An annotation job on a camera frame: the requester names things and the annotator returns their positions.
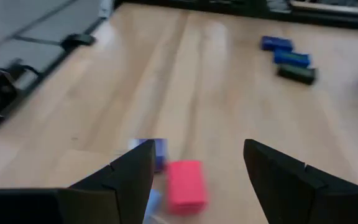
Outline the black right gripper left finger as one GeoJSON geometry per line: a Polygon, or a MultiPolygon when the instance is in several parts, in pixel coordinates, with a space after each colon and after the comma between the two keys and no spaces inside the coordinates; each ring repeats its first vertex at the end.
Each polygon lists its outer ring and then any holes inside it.
{"type": "Polygon", "coordinates": [[[0,224],[142,224],[154,162],[147,140],[69,187],[0,189],[0,224]]]}

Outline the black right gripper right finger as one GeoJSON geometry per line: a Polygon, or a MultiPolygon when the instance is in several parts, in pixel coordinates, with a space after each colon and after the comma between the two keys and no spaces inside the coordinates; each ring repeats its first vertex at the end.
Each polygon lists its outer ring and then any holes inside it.
{"type": "Polygon", "coordinates": [[[243,157],[268,224],[358,224],[358,185],[254,139],[243,157]]]}

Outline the purple wall charger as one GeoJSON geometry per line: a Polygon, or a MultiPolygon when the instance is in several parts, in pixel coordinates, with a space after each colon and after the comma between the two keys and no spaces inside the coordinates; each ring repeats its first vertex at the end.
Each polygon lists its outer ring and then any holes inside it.
{"type": "MultiPolygon", "coordinates": [[[[155,173],[162,172],[165,167],[165,161],[167,156],[167,140],[163,138],[152,138],[155,142],[155,173]]],[[[139,144],[146,142],[147,139],[140,138],[140,139],[130,139],[128,141],[128,149],[133,149],[137,147],[139,144]]]]}

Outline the pink wall charger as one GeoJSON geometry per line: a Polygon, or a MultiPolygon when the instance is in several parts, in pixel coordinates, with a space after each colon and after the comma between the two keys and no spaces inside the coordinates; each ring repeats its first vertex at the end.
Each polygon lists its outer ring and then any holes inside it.
{"type": "Polygon", "coordinates": [[[197,160],[173,161],[167,165],[167,206],[176,215],[193,215],[208,204],[203,163],[197,160]]]}

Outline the blue digital clock grey screen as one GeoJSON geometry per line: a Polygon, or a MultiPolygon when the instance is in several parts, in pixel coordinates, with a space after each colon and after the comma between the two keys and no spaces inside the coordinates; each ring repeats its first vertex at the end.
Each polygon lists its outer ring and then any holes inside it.
{"type": "Polygon", "coordinates": [[[277,64],[289,64],[303,68],[307,68],[311,63],[308,54],[299,54],[283,50],[273,52],[273,61],[277,64]]]}

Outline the dark blue digital clock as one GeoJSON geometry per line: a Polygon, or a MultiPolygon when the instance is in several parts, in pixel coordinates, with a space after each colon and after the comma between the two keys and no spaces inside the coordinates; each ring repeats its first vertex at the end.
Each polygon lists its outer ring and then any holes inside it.
{"type": "Polygon", "coordinates": [[[283,39],[279,37],[262,36],[260,40],[260,45],[262,50],[267,50],[267,51],[293,50],[293,42],[290,39],[283,39]]]}

